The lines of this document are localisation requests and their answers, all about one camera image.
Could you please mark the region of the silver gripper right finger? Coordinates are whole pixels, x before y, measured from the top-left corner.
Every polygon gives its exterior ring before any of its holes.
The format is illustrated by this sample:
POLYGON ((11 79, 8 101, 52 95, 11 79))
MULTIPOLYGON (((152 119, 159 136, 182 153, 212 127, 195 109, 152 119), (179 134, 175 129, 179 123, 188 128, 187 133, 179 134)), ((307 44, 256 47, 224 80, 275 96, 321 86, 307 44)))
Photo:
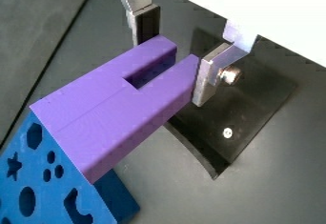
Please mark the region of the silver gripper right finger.
POLYGON ((242 59, 252 49, 258 34, 246 26, 227 21, 223 31, 224 42, 202 58, 192 103, 200 107, 216 93, 222 81, 232 84, 240 70, 231 64, 242 59))

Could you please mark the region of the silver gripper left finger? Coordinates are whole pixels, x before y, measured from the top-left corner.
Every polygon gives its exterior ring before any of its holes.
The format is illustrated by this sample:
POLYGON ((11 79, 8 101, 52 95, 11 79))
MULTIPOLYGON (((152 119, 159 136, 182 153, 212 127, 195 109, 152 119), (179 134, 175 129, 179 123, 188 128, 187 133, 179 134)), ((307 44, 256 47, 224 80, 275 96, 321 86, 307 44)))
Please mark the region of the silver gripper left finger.
POLYGON ((138 46, 159 34, 160 7, 151 0, 121 0, 132 42, 138 46))

